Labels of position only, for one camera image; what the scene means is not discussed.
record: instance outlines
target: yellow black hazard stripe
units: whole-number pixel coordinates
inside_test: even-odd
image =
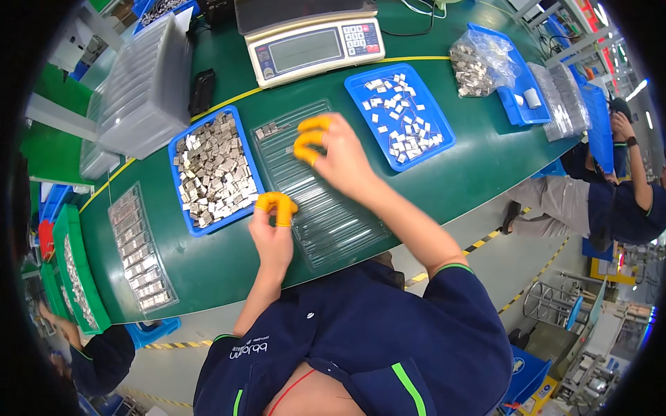
[[[151,396],[149,394],[143,393],[142,391],[130,389],[129,387],[125,387],[124,385],[121,386],[121,389],[126,390],[129,393],[132,393],[132,394],[135,394],[135,395],[138,394],[138,395],[143,396],[143,397],[148,397],[149,399],[153,399],[153,400],[159,401],[161,403],[168,403],[170,405],[181,406],[181,407],[190,407],[190,408],[192,407],[192,405],[189,404],[189,403],[181,403],[179,401],[163,399],[162,397]]]
[[[509,307],[511,307],[511,305],[513,305],[513,303],[514,303],[515,301],[517,301],[518,299],[520,299],[520,297],[521,297],[526,291],[529,290],[530,286],[532,286],[532,283],[536,282],[536,281],[541,277],[541,275],[545,272],[545,270],[548,269],[548,267],[553,263],[553,260],[555,260],[555,258],[556,258],[556,257],[559,255],[559,253],[562,251],[562,249],[564,248],[564,245],[567,244],[567,241],[569,241],[569,237],[567,237],[567,238],[564,240],[564,243],[562,243],[562,245],[557,249],[557,251],[555,252],[555,254],[553,255],[553,257],[551,257],[550,260],[548,260],[548,263],[545,264],[545,266],[543,267],[543,269],[541,269],[541,271],[540,271],[536,276],[534,276],[534,279],[532,279],[532,281],[531,281],[527,286],[525,286],[525,288],[524,288],[523,290],[521,290],[521,291],[518,293],[518,295],[514,296],[513,299],[511,299],[511,302],[509,302],[508,304],[506,304],[506,306],[504,306],[504,308],[502,308],[502,309],[500,309],[500,310],[498,311],[498,315],[501,315],[502,312],[504,312],[505,310],[509,309]]]
[[[168,342],[168,343],[151,343],[146,345],[145,349],[173,349],[173,348],[198,348],[210,347],[212,341],[205,339],[204,341],[188,341],[188,342]]]
[[[520,212],[520,214],[527,214],[530,211],[531,208],[525,208]],[[483,246],[485,243],[489,242],[493,238],[499,236],[501,234],[500,229],[497,228],[487,236],[483,237],[481,240],[477,241],[476,243],[472,244],[471,246],[467,247],[465,250],[462,250],[462,254],[464,256],[468,256],[471,252],[476,250],[477,248]],[[413,278],[407,280],[405,282],[405,288],[408,288],[418,282],[421,282],[422,280],[426,279],[428,277],[427,273],[421,273],[418,276],[414,276]]]

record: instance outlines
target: digital weighing scale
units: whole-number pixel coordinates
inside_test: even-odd
[[[263,89],[384,58],[373,0],[236,0]]]

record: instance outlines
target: scale keypad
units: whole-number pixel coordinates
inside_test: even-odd
[[[373,23],[343,26],[342,33],[347,55],[351,57],[380,51],[377,30]]]

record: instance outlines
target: white roll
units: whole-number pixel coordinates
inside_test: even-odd
[[[534,88],[530,88],[529,90],[525,91],[523,95],[525,96],[525,101],[527,101],[527,106],[529,108],[537,108],[541,106],[541,101],[539,100],[537,91]]]

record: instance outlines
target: white cable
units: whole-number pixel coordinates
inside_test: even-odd
[[[401,1],[402,1],[402,3],[404,3],[405,6],[407,6],[409,8],[409,10],[415,11],[415,12],[419,13],[420,15],[431,16],[433,14],[433,12],[427,12],[427,11],[417,9],[416,7],[407,3],[407,0],[401,0]],[[430,6],[434,7],[434,5],[429,4],[427,1],[424,1],[424,0],[418,0],[418,1],[427,5],[427,6],[429,6],[429,7]],[[435,15],[435,17],[438,18],[438,19],[446,19],[446,3],[444,3],[444,16]]]

